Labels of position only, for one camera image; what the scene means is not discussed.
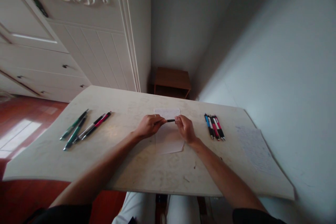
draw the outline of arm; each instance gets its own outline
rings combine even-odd
[[[91,204],[126,158],[127,154],[142,139],[154,135],[167,121],[158,115],[146,115],[137,129],[112,147],[103,158],[73,181],[51,204]]]
[[[196,137],[191,120],[180,115],[175,117],[175,123],[186,143],[196,152],[215,184],[233,208],[251,208],[267,213],[245,182]]]

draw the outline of white wardrobe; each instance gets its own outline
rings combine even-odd
[[[0,0],[0,89],[70,102],[90,85],[147,91],[151,0]]]

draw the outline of white paper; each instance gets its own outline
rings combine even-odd
[[[155,108],[154,114],[159,114],[169,120],[180,115],[178,108]],[[180,152],[183,150],[184,139],[181,137],[179,130],[174,122],[167,122],[161,126],[155,134],[156,153],[159,155]]]
[[[280,168],[274,161],[259,129],[236,126],[240,143],[243,150],[252,163],[259,171],[279,176]]]

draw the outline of hand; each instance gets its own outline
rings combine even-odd
[[[189,118],[185,117],[184,115],[179,115],[175,117],[175,124],[177,125],[181,136],[185,139],[187,144],[191,144],[197,140],[193,122]]]
[[[135,136],[141,139],[151,137],[166,122],[167,120],[160,115],[145,115],[134,131]]]

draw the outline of finger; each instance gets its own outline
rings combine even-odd
[[[162,119],[161,121],[158,121],[155,125],[154,125],[154,131],[157,132],[159,130],[159,128],[165,124],[167,122],[166,119]]]
[[[156,116],[156,117],[152,117],[152,118],[150,118],[149,119],[149,122],[151,123],[151,124],[155,124],[155,123],[157,123],[157,122],[159,122],[159,121],[161,121],[161,120],[163,120],[164,118],[163,117],[161,117],[161,116]]]
[[[184,115],[179,115],[178,117],[181,119],[183,125],[186,125],[191,122],[191,120]]]
[[[159,117],[159,114],[153,114],[153,115],[148,115],[148,117],[153,118],[153,117]]]
[[[180,117],[175,117],[175,124],[177,125],[179,130],[183,130],[183,124]]]

